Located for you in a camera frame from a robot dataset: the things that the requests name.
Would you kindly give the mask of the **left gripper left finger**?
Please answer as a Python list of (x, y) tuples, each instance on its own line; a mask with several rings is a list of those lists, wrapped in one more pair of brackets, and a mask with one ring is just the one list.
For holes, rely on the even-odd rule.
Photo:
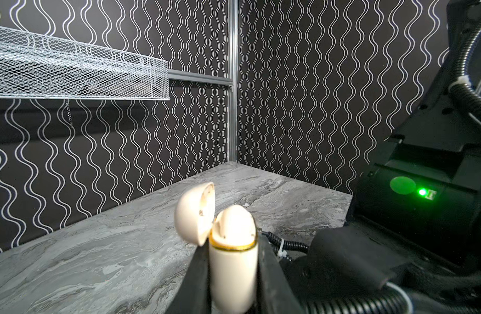
[(188, 270), (165, 313), (211, 313), (208, 241), (197, 247)]

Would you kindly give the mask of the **cream earbud charging case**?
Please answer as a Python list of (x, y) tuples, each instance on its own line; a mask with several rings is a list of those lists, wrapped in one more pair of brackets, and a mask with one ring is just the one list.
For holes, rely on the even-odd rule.
[(215, 213), (215, 187), (204, 183), (180, 198), (174, 225), (188, 243), (208, 246), (207, 291), (219, 310), (244, 313), (254, 303), (258, 235), (252, 215), (240, 205)]

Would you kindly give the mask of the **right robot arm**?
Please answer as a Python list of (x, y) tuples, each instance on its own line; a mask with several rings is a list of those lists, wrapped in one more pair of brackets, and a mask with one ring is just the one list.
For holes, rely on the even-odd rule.
[(422, 103), (377, 146), (344, 225), (262, 265), (255, 313), (481, 313), (481, 1), (446, 13)]

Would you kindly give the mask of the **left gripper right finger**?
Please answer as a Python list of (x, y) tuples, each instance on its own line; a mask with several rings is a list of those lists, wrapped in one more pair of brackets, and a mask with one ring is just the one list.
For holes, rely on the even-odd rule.
[(256, 313), (304, 313), (268, 239), (258, 234)]

